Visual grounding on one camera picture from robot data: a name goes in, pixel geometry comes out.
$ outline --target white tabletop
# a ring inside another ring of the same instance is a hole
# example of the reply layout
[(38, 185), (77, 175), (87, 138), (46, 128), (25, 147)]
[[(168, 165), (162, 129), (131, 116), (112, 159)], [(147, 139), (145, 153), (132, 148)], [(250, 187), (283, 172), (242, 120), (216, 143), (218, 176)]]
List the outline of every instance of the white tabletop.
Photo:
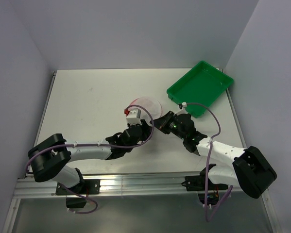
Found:
[[(123, 110), (133, 100), (150, 96), (162, 105), (163, 114), (178, 111), (166, 90), (189, 69), (96, 69), (59, 70), (41, 126), (38, 143), (54, 133), (65, 139), (97, 141), (124, 131)], [(216, 137), (236, 147), (241, 147), (240, 136), (231, 106), (224, 92), (211, 109), (219, 119), (222, 133)], [(213, 117), (206, 112), (195, 119), (195, 128), (209, 136), (218, 131)], [(200, 171), (205, 159), (189, 153), (182, 140), (156, 130), (144, 146), (133, 149), (116, 160), (85, 160), (68, 164), (83, 174), (150, 173)]]

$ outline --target metal frame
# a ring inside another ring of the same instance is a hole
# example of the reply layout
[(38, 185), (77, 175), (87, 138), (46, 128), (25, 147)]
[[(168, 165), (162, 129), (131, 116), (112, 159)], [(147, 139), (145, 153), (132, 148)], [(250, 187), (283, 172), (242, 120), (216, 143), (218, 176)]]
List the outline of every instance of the metal frame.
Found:
[[(50, 89), (48, 92), (44, 112), (36, 135), (34, 146), (37, 144), (40, 129), (43, 123), (51, 90), (55, 80), (56, 72), (53, 73)], [(229, 91), (227, 96), (232, 108), (233, 116), (241, 138), (241, 142), (246, 147), (240, 124), (232, 103)], [(185, 194), (186, 189), (181, 186), (185, 176), (198, 175), (199, 172), (176, 172), (176, 173), (146, 173), (146, 174), (116, 174), (116, 175), (85, 175), (84, 179), (100, 179), (100, 193), (95, 197), (106, 196), (136, 196), (136, 195), (162, 195), (162, 194)], [(21, 199), (33, 198), (65, 198), (66, 196), (56, 196), (57, 183), (48, 181), (36, 183), (32, 176), (17, 181), (9, 212), (3, 228), (3, 233), (11, 233), (17, 216), (18, 207)], [(234, 188), (233, 192), (241, 192), (240, 188)], [(281, 227), (272, 204), (269, 191), (266, 190), (262, 195), (266, 213), (268, 215), (274, 233), (281, 233)]]

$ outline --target white cable clip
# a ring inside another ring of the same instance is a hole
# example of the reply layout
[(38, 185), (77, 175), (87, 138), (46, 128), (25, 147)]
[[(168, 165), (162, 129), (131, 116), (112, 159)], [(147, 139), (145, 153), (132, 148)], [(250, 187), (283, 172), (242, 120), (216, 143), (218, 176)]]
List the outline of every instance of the white cable clip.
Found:
[(209, 139), (208, 144), (207, 144), (207, 147), (210, 146), (210, 143), (211, 143), (211, 142), (212, 142), (212, 143), (214, 142), (213, 138), (210, 138), (210, 139)]
[(178, 105), (179, 105), (179, 108), (180, 108), (181, 110), (184, 110), (184, 109), (188, 106), (188, 104), (187, 104), (186, 102), (179, 103)]

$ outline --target gray floor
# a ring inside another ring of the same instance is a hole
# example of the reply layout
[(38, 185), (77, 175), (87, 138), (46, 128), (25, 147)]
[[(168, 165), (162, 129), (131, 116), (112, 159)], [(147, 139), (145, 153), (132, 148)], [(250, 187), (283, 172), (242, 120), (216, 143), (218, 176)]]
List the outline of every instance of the gray floor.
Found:
[(96, 198), (88, 215), (68, 213), (64, 199), (22, 200), (14, 233), (269, 233), (262, 199), (233, 193), (210, 223), (196, 194)]

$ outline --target black clamp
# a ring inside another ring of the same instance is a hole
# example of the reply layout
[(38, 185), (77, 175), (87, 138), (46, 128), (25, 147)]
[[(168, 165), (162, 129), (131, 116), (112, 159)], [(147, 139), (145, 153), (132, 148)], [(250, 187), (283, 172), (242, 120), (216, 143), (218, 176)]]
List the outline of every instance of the black clamp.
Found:
[(194, 121), (191, 119), (191, 114), (174, 114), (169, 111), (161, 118), (154, 120), (154, 126), (164, 134), (173, 133), (183, 140), (183, 146), (191, 153), (196, 152), (196, 146), (199, 142), (206, 138), (195, 129)]
[[(210, 164), (209, 170), (212, 169), (216, 164)], [(181, 183), (186, 191), (205, 191), (205, 168), (200, 172), (199, 176), (186, 176), (185, 181)], [(225, 184), (214, 184), (208, 179), (208, 190), (227, 190), (228, 186)]]
[(277, 174), (258, 148), (251, 146), (244, 151), (234, 159), (233, 167), (242, 190), (257, 199), (276, 180)]
[[(66, 140), (63, 138), (62, 134), (53, 134), (52, 136), (29, 150), (28, 156), (29, 158), (32, 158), (34, 155), (44, 149), (56, 145), (63, 145), (65, 142)], [(36, 157), (31, 162), (31, 167), (36, 182), (51, 180), (62, 170), (62, 168), (71, 159), (71, 152), (68, 151), (66, 147), (57, 148), (53, 151), (54, 152), (45, 152), (40, 156)]]
[[(99, 194), (100, 180), (99, 179), (83, 179), (83, 182), (78, 183), (76, 186), (70, 188), (74, 193), (88, 196)], [(56, 195), (67, 196), (71, 195), (60, 183), (57, 184)], [(69, 209), (84, 208), (87, 200), (84, 198), (66, 198), (66, 207)]]
[[(135, 146), (139, 141), (145, 141), (151, 134), (151, 126), (145, 120), (141, 120), (141, 125), (128, 125), (128, 128), (122, 133), (116, 133), (113, 136), (107, 137), (106, 141), (110, 145), (117, 146)], [(112, 154), (106, 159), (118, 159), (131, 152), (132, 148), (111, 148)]]

